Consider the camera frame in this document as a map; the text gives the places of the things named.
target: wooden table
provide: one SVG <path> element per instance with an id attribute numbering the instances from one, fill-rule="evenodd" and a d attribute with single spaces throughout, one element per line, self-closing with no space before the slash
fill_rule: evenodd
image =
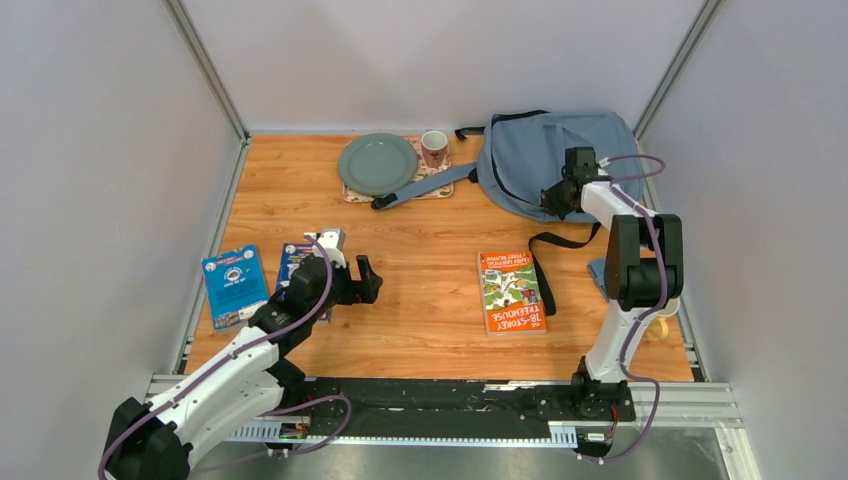
<path id="1" fill-rule="evenodd" d="M 587 247 L 539 245 L 558 313 L 544 335 L 489 338 L 483 327 L 476 269 L 480 251 L 525 250 L 549 230 L 583 239 L 585 225 L 544 225 L 495 206 L 478 185 L 458 182 L 452 197 L 414 200 L 386 211 L 342 199 L 336 162 L 354 137 L 254 137 L 221 245 L 255 243 L 273 288 L 284 242 L 304 231 L 341 227 L 349 259 L 366 254 L 385 283 L 374 305 L 333 309 L 330 325 L 287 357 L 307 375 L 462 379 L 569 379 L 598 335 L 607 304 L 586 269 L 606 253 L 606 232 Z M 454 165 L 473 162 L 481 137 L 451 137 Z M 660 341 L 643 341 L 632 371 L 691 381 L 676 322 Z M 208 306 L 198 323 L 186 372 L 235 334 L 212 332 Z"/>

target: book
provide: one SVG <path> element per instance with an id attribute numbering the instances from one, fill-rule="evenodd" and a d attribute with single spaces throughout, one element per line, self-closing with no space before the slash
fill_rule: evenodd
<path id="1" fill-rule="evenodd" d="M 256 245 L 201 261 L 215 333 L 232 330 L 268 301 Z"/>
<path id="2" fill-rule="evenodd" d="M 280 271 L 277 273 L 277 290 L 287 287 L 291 274 L 304 258 L 312 254 L 311 243 L 284 243 L 283 254 L 280 257 Z M 328 310 L 318 318 L 318 322 L 330 323 L 332 310 Z"/>
<path id="3" fill-rule="evenodd" d="M 480 253 L 477 268 L 488 335 L 548 331 L 532 253 Z"/>

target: gray floor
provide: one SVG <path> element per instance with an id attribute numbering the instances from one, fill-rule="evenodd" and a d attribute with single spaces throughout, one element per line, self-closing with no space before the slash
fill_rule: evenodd
<path id="1" fill-rule="evenodd" d="M 620 429 L 616 449 L 635 438 Z M 260 445 L 223 443 L 199 466 L 211 466 L 260 451 Z M 193 475 L 197 480 L 651 480 L 726 479 L 715 434 L 710 429 L 654 429 L 629 458 L 593 466 L 569 451 L 541 448 L 329 446 L 289 459 L 262 458 L 229 470 Z"/>

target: patterned placemat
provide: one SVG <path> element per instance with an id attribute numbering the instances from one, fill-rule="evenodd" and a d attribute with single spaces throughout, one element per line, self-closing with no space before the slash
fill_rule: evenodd
<path id="1" fill-rule="evenodd" d="M 418 155 L 418 170 L 415 172 L 415 176 L 412 177 L 413 182 L 417 182 L 422 178 L 429 177 L 434 173 L 439 173 L 442 170 L 447 170 L 451 166 L 451 158 L 450 152 L 448 152 L 447 156 L 445 156 L 445 161 L 442 162 L 442 165 L 438 168 L 430 168 L 424 163 L 424 157 L 421 156 L 421 136 L 420 135 L 406 135 L 403 137 L 408 141 L 412 148 L 415 149 L 415 153 Z M 453 182 L 433 190 L 431 192 L 427 192 L 424 195 L 419 195 L 415 197 L 413 200 L 418 200 L 422 198 L 447 198 L 453 194 Z M 365 195 L 364 193 L 359 193 L 356 190 L 345 185 L 342 188 L 342 197 L 348 202 L 370 202 L 374 200 L 374 197 L 370 195 Z"/>

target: backpack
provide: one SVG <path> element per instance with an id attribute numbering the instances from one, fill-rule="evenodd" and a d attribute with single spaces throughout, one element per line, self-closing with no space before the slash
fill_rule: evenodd
<path id="1" fill-rule="evenodd" d="M 597 234 L 600 223 L 587 213 L 572 212 L 560 218 L 544 211 L 543 191 L 562 180 L 565 151 L 573 147 L 592 147 L 598 159 L 639 153 L 636 140 L 627 124 L 615 113 L 568 114 L 544 110 L 494 115 L 486 127 L 461 128 L 456 136 L 465 140 L 466 133 L 482 133 L 483 148 L 475 163 L 457 165 L 430 177 L 410 183 L 394 193 L 371 202 L 371 208 L 382 210 L 427 193 L 448 183 L 468 178 L 479 183 L 483 192 L 499 207 L 539 222 L 594 223 L 589 239 L 568 240 L 550 232 L 531 238 L 565 248 L 580 248 Z M 638 159 L 611 163 L 606 171 L 612 178 L 638 175 L 642 164 Z M 632 198 L 642 197 L 639 181 L 624 182 L 622 189 Z M 539 289 L 547 315 L 556 313 L 550 287 L 541 265 L 533 256 Z"/>

